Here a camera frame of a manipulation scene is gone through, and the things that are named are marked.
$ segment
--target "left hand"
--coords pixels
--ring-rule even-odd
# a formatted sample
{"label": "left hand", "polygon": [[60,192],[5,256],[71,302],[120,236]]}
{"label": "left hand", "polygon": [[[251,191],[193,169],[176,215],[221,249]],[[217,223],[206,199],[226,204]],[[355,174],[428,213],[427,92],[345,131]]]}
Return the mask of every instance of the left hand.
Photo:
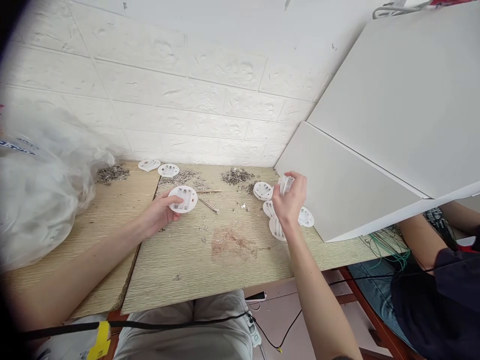
{"label": "left hand", "polygon": [[141,229],[143,237],[149,238],[158,233],[171,221],[176,222],[181,214],[173,212],[170,204],[181,204],[183,199],[178,196],[169,196],[172,189],[158,195],[148,207],[138,215],[134,222]]}

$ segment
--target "wooden table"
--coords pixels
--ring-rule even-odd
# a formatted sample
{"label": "wooden table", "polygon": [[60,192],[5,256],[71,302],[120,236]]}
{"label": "wooden table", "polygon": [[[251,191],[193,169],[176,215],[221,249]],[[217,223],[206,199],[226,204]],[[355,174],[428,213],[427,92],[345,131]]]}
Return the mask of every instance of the wooden table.
{"label": "wooden table", "polygon": [[[96,195],[89,208],[76,217],[70,235],[56,249],[36,264],[5,274],[13,292],[19,292],[48,276],[150,204],[160,176],[156,170],[147,173],[137,165],[137,162],[131,161],[125,164],[124,167],[130,169],[130,176],[126,180],[112,181],[109,186],[96,185]],[[134,250],[83,300],[72,318],[119,309],[135,257]]]}
{"label": "wooden table", "polygon": [[[229,168],[180,165],[180,171],[200,171],[212,189],[222,190],[221,193],[201,196],[219,208],[220,214],[199,201],[195,209],[182,215],[180,221],[169,224],[165,231],[141,244],[122,314],[293,276],[287,243],[271,235],[269,218],[262,211],[263,202],[220,180],[220,173]],[[245,169],[255,174],[254,181],[271,185],[278,181],[272,168]],[[249,212],[241,208],[243,203],[250,207]],[[313,227],[303,227],[302,230],[321,270],[376,258],[359,238],[324,243]]]}

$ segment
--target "jeans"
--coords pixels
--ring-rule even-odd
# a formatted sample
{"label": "jeans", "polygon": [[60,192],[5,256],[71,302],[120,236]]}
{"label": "jeans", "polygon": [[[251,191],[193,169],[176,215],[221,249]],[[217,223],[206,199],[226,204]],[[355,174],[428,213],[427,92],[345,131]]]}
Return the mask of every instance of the jeans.
{"label": "jeans", "polygon": [[[394,272],[392,265],[384,258],[349,265],[348,269],[353,278],[390,275]],[[390,330],[412,347],[395,317],[392,293],[390,290],[391,281],[392,279],[388,277],[362,279],[356,280],[355,282],[370,306]]]}

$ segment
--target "floor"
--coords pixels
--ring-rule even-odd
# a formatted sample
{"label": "floor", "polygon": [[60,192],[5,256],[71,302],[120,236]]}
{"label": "floor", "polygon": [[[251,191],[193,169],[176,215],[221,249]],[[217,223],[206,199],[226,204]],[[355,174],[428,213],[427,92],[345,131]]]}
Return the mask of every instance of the floor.
{"label": "floor", "polygon": [[[338,271],[325,271],[323,274],[329,283],[342,279]],[[336,296],[350,294],[352,292],[345,283],[332,286],[332,290]],[[251,303],[250,307],[256,310],[259,304]],[[343,304],[342,309],[350,322],[350,326],[353,329],[353,333],[360,347],[391,356],[387,349],[378,347],[370,336],[368,329],[373,328],[373,326],[358,302]],[[292,280],[277,287],[269,288],[266,291],[266,301],[261,303],[258,311],[253,311],[252,313],[263,331],[265,331],[269,340],[275,346],[279,346],[287,329],[299,311],[300,301],[295,281]],[[302,314],[300,314],[290,329],[281,347],[282,353],[279,353],[270,346],[261,331],[260,334],[262,335],[262,345],[267,360],[315,360],[314,350]],[[253,359],[263,360],[259,347],[253,349]]]}

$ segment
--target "white plastic bag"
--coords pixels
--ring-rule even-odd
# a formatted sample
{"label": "white plastic bag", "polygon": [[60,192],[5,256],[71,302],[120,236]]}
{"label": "white plastic bag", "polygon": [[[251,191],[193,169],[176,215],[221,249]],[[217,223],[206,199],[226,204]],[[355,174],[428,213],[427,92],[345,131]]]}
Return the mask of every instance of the white plastic bag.
{"label": "white plastic bag", "polygon": [[94,176],[115,164],[108,144],[62,109],[27,102],[0,132],[2,272],[36,263],[70,233],[95,196]]}

